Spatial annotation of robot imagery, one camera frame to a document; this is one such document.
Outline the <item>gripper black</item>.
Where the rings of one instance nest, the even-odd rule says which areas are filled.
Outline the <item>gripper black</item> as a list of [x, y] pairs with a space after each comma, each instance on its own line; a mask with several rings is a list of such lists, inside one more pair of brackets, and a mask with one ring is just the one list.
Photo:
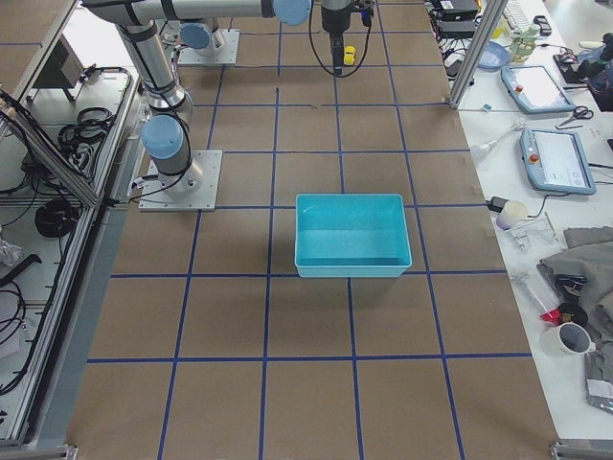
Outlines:
[[343, 33], [351, 25], [352, 0], [321, 0], [322, 27], [329, 33], [332, 73], [335, 77], [343, 75], [344, 37]]

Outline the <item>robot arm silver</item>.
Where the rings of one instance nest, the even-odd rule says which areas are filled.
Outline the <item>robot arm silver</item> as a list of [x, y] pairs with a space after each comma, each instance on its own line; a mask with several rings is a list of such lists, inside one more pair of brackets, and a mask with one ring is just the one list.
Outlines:
[[189, 137], [193, 101], [171, 69], [157, 31], [157, 19], [199, 21], [219, 17], [276, 17], [303, 23], [308, 1], [84, 1], [97, 17], [116, 26], [147, 91], [153, 115], [141, 141], [157, 168], [161, 191], [172, 197], [197, 190], [204, 178]]
[[[296, 26], [310, 22], [313, 1], [264, 1], [262, 8], [270, 9], [280, 22]], [[332, 65], [328, 73], [340, 77], [345, 67], [344, 32], [351, 25], [351, 16], [360, 11], [356, 1], [322, 1], [322, 27], [329, 34]], [[181, 51], [176, 62], [183, 66], [234, 65], [238, 54], [240, 32], [222, 29], [215, 17], [182, 20], [179, 28]]]

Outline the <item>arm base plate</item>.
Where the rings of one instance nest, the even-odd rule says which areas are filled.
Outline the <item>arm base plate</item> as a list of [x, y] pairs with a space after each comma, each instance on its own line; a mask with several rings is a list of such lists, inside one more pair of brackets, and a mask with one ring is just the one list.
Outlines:
[[144, 212], [213, 211], [220, 177], [222, 151], [196, 149], [192, 151], [192, 165], [182, 178], [165, 191], [163, 188], [175, 178], [162, 175], [144, 185], [144, 198], [138, 207]]
[[233, 66], [237, 62], [239, 30], [212, 32], [203, 24], [183, 24], [179, 36], [182, 44], [179, 66]]

